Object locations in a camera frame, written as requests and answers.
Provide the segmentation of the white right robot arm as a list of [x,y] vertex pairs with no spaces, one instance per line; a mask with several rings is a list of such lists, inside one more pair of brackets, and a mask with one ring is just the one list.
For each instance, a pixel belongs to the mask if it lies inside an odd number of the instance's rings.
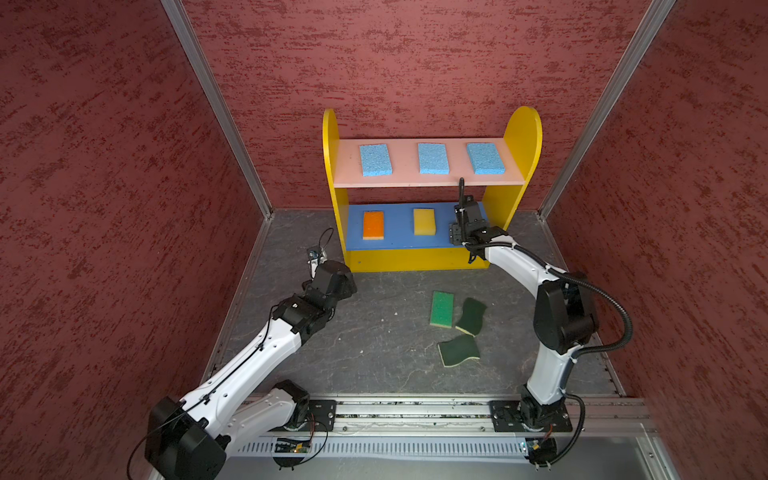
[[[533,372],[521,387],[518,411],[520,422],[530,431],[550,426],[565,412],[566,385],[579,358],[619,350],[630,342],[634,330],[628,310],[584,275],[544,261],[484,220],[453,223],[450,241],[467,249],[470,262],[489,262],[533,295],[532,325],[539,350]],[[599,329],[594,295],[615,308],[623,333],[617,341],[590,347],[588,343]]]

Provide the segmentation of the blue sponge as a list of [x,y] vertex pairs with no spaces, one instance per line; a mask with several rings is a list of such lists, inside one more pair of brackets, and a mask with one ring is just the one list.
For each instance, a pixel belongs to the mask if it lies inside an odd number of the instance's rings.
[[364,177],[389,176],[393,173],[386,144],[361,145],[359,153]]
[[467,154],[475,175],[503,175],[506,167],[493,143],[468,143]]
[[419,143],[417,145],[419,173],[422,175],[448,175],[450,165],[446,145],[442,143]]

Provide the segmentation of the orange sponge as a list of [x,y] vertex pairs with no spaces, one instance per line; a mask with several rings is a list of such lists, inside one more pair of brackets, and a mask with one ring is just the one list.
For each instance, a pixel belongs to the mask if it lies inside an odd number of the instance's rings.
[[365,211],[363,213],[362,239],[377,241],[385,238],[385,216],[383,211]]

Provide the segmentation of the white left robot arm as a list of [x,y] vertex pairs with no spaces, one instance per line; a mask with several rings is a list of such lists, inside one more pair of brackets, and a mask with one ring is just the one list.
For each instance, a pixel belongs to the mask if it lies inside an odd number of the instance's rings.
[[249,395],[285,359],[333,318],[333,295],[294,295],[273,306],[264,328],[221,371],[179,400],[164,397],[151,409],[138,448],[165,479],[213,479],[242,443],[276,428],[313,429],[310,396],[291,381],[261,400]]

